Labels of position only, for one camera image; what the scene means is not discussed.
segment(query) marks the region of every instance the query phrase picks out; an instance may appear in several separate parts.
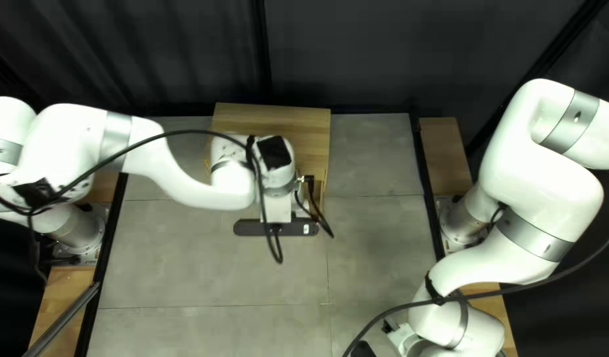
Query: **black cable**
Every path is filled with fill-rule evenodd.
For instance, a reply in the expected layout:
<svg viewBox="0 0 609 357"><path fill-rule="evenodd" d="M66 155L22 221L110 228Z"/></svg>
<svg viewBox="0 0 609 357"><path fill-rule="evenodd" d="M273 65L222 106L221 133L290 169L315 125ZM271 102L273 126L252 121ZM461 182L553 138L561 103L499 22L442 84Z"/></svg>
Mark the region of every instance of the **black cable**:
<svg viewBox="0 0 609 357"><path fill-rule="evenodd" d="M45 212L46 210L50 209L47 206L57 203L56 201L58 199L60 199L62 197L62 195L67 193L69 190L71 190L73 187L75 187L78 183L85 180L88 176L90 176L94 172L98 171L100 168L108 165L109 163L112 163L117 158L119 158L123 155L126 155L128 152L130 152L134 149L137 149L138 147L145 145L149 142L152 142L154 140L165 138L165 137L171 137L174 135L182 135L182 134L212 135L215 137L219 137L219 138L228 140L229 142L232 142L232 143L240 146L241 148L247 150L247 147L245 146L245 144L243 144L243 143L239 142L238 140L236 140L232 137L229 137L228 135L225 135L225 134L212 132L210 130L199 130L199 129L175 130L173 132L158 134L158 135L152 136L150 138L144 139L140 142L134 143L134 144L126 147L125 149L119 150L118 152L114 153L113 155L109 156L108 158L100 161L97 165L88 169L85 173L81 174L71 183L69 183L68 185L65 185L60 191L57 191L56 193L51 195L49 198L47 198L47 202L45 203L45 205L43 207L30 207L28 211L24 211L23 210L24 208L16 206L10 202L7 202L1 197L0 197L0 203L3 204L5 207L9 208L10 210L14 211L15 213L24 215L27 217L41 214L42 212ZM252 171L254 172L254 174L256 176L256 181L258 182L258 189L259 189L259 193L260 193L259 196L260 196L260 204L261 204L261 215L262 215L262 220L264 222L264 230L265 230L265 235L267 237L267 242L269 244L269 249L271 250L271 254L272 254L272 256L274 256L274 259L276 260L276 262L278 264L282 264L283 258L282 258L282 250L280 249L280 242L277 241L277 250L278 251L276 251L274 249L274 246L271 244L271 228L269 227L269 223L267 222L267 211L265 208L265 201L264 201L264 195L263 195L264 185L262 183L261 165L260 165L260 162L258 161L258 159L254 155L252 155L251 158L253 159L253 165L251 165L251 163L249 163L249 164L252 167Z"/></svg>
<svg viewBox="0 0 609 357"><path fill-rule="evenodd" d="M333 234L333 231L331 230L331 226L326 221L326 217L324 217L322 212L320 212L320 209L316 205L315 199L313 198L315 178L311 175L306 175L304 177L304 180L307 182L307 188L309 191L309 198L310 198L309 202L311 202L313 209L318 213L319 218L316 218L314 215L312 215L310 211L305 210L305 212L307 212L313 220L318 222L320 224L320 226L322 227L322 229L324 229L326 231L326 233L328 233L328 235L331 236L331 238L335 238L335 235Z"/></svg>
<svg viewBox="0 0 609 357"><path fill-rule="evenodd" d="M484 292L484 293L478 293L478 294L472 294L472 295L460 296L460 297L459 296L448 296L448 297L444 297L443 298L443 302L451 302L451 301L465 302L467 300L472 300L472 299L475 299L475 298L483 298L483 297L492 297L492 296L513 294L513 293L516 293L516 292L523 292L525 290L529 290L529 289L532 289L532 288L541 287L541 286L549 284L549 283L553 283L554 281L560 280L560 279L562 279L562 278L564 278L564 277L574 273L575 271L578 271L579 269L583 268L583 266L585 266L586 264L590 263L595 257L599 256L608 246L609 246L609 238L606 240L606 242L599 249L597 249L593 254L588 256L586 259L584 259L579 264L577 264L577 265L575 265L575 266L573 266L573 267L571 267L571 268L569 268L569 269L567 269L565 271L562 271L562 272L559 272L559 273L554 274L552 276L549 276L546 279L539 280L539 281L536 281L536 282L530 283L530 284L517 285L517 286L514 286L514 287L509 287L509 288L504 288L504 289L500 289L500 290L495 290L495 291L492 291L492 292ZM342 357L348 357L348 355L351 353L353 348L355 348L355 346L362 339L362 337L364 337L364 335L379 320L381 320L381 319L385 318L386 316L388 316L390 314L393 314L393 313L395 313L397 311L401 311L401 310L405 310L405 309L411 309L412 307L417 307L417 306L430 305L430 304L434 304L434 303L435 303L435 299L424 300L424 301L417 301L417 302L409 302L407 304L401 304L401 305L397 305L395 307L391 307L390 309L380 313L379 315L374 317L370 322L368 322L368 324L366 324L366 326L357 334L357 336L355 336L355 338L353 339L351 344L346 348L346 351L343 353Z"/></svg>
<svg viewBox="0 0 609 357"><path fill-rule="evenodd" d="M307 210L304 207L304 205L302 204L302 202L300 202L300 198L298 197L298 190L295 190L295 192L293 194L295 195L295 202L298 204L298 206L300 206L300 208L302 208L304 213L308 214L309 217L311 217L311 219L314 220L315 222L319 222L318 218L315 215L313 215L309 210Z"/></svg>
<svg viewBox="0 0 609 357"><path fill-rule="evenodd" d="M278 232L280 232L280 225L273 225L271 231L273 231L273 236L276 242L276 250L273 249L271 239L269 239L267 242L269 244L269 250L271 251L271 255L278 262L278 264L282 264L284 257L282 255L282 247L280 247L280 238L278 238Z"/></svg>

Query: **cable clip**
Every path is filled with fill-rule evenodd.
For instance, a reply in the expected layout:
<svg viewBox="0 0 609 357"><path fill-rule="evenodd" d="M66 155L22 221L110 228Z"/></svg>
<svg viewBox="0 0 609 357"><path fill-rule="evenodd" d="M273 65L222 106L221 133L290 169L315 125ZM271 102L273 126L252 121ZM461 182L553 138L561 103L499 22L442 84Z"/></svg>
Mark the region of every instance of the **cable clip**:
<svg viewBox="0 0 609 357"><path fill-rule="evenodd" d="M428 271L426 273L426 290L427 293L430 294L430 297L432 298L432 301L436 304L436 305L443 305L445 304L445 298L443 296L441 296L441 294L436 292L436 289L434 287L434 285L432 285L432 280L430 280L430 278L428 277L428 275L430 274L430 271Z"/></svg>

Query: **wooden board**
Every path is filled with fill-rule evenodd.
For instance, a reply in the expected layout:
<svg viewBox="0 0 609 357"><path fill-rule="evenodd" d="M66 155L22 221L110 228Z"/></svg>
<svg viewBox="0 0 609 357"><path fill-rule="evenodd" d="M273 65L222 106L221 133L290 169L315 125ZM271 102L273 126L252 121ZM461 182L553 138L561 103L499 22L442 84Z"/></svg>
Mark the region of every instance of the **wooden board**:
<svg viewBox="0 0 609 357"><path fill-rule="evenodd" d="M95 267L53 267L35 321L31 346L91 284ZM82 325L84 310L72 318L47 348L43 357L72 357Z"/></svg>
<svg viewBox="0 0 609 357"><path fill-rule="evenodd" d="M430 185L434 195L465 194L472 188L472 176L461 141L456 118L420 118ZM477 283L461 288L464 294L476 294L500 289L498 283ZM470 300L476 309L498 318L505 325L503 345L509 357L517 357L505 302L501 296Z"/></svg>
<svg viewBox="0 0 609 357"><path fill-rule="evenodd" d="M293 146L295 166L301 175L314 175L323 194L328 172L331 110L216 103L212 121L215 132L256 136L280 135Z"/></svg>
<svg viewBox="0 0 609 357"><path fill-rule="evenodd" d="M465 194L472 187L456 118L421 118L421 140L435 196Z"/></svg>
<svg viewBox="0 0 609 357"><path fill-rule="evenodd" d="M81 202L110 203L113 201L115 186L117 185L118 172L95 173L93 186L89 194L82 198Z"/></svg>

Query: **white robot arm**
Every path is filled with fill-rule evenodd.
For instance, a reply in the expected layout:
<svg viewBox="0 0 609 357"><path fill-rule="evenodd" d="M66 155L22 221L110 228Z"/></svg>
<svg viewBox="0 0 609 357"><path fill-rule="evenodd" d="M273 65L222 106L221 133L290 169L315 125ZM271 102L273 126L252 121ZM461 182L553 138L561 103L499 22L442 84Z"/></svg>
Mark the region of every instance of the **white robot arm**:
<svg viewBox="0 0 609 357"><path fill-rule="evenodd" d="M22 209L43 207L57 191L102 160L162 133L163 128L149 119L75 104L52 105L36 116L22 101L0 97L0 151L5 152L0 154L0 218L26 225L26 217L10 212L12 207L5 203ZM243 147L221 137L213 139L211 185L187 175L163 138L131 150L105 168L147 176L172 199L214 210L251 205L259 194L254 176L259 170L263 198L271 207L267 221L290 222L293 195L297 192L302 199L302 193L289 142L282 137L253 138L252 154L260 158L260 167L254 168L247 162L248 137L228 137ZM101 239L103 222L65 205L85 197L93 179L94 174L89 175L52 202L53 209L34 216L34 230L72 243L71 248L85 248L82 245Z"/></svg>
<svg viewBox="0 0 609 357"><path fill-rule="evenodd" d="M498 202L507 209L482 244L430 270L436 293L548 277L601 206L602 187L585 167L609 169L609 103L544 79L522 86L491 139L478 182L443 217L443 234L453 244L472 243ZM430 298L424 283L413 300ZM494 357L503 344L498 319L458 302L408 313L410 324L389 333L400 356Z"/></svg>

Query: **silver metal band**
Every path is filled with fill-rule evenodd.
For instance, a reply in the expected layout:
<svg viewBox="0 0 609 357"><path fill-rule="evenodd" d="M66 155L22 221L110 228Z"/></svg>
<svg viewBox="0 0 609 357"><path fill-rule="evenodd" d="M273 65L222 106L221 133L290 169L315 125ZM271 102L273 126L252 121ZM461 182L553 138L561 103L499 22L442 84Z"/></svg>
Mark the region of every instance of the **silver metal band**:
<svg viewBox="0 0 609 357"><path fill-rule="evenodd" d="M559 262L573 242L556 238L522 219L511 208L496 223L498 230L522 249L550 262Z"/></svg>
<svg viewBox="0 0 609 357"><path fill-rule="evenodd" d="M453 349L457 347L463 340L467 330L467 321L469 319L469 311L467 310L468 307L467 304L462 301L459 301L459 304L461 307L461 319L459 320L459 326L457 327L457 330L454 331L454 336L452 337L450 343L445 346L445 348Z"/></svg>
<svg viewBox="0 0 609 357"><path fill-rule="evenodd" d="M465 199L456 202L448 211L442 213L439 219L441 231L450 240L471 245L478 242L478 232L482 231L488 223L481 222L467 210Z"/></svg>
<svg viewBox="0 0 609 357"><path fill-rule="evenodd" d="M0 139L0 161L17 165L22 149L23 146L19 143Z"/></svg>
<svg viewBox="0 0 609 357"><path fill-rule="evenodd" d="M540 145L564 154L586 131L598 107L599 99L592 95L575 91L573 99L571 99L571 103L566 108L564 115L562 115L560 121Z"/></svg>
<svg viewBox="0 0 609 357"><path fill-rule="evenodd" d="M265 187L264 193L272 197L282 197L285 194L290 193L295 187L295 176L296 174L293 175L288 183L285 183L280 187Z"/></svg>
<svg viewBox="0 0 609 357"><path fill-rule="evenodd" d="M252 170L249 167L249 165L247 165L247 163L244 163L243 161L227 160L227 161L221 161L220 163L216 163L214 166L212 166L211 172L214 172L214 171L220 169L221 167L226 167L226 166L241 166L250 171Z"/></svg>
<svg viewBox="0 0 609 357"><path fill-rule="evenodd" d="M102 145L99 147L99 160L108 159L111 155L127 148L132 128L133 118L131 116L108 112ZM112 163L104 166L104 170L122 171L125 160L126 155L122 155Z"/></svg>

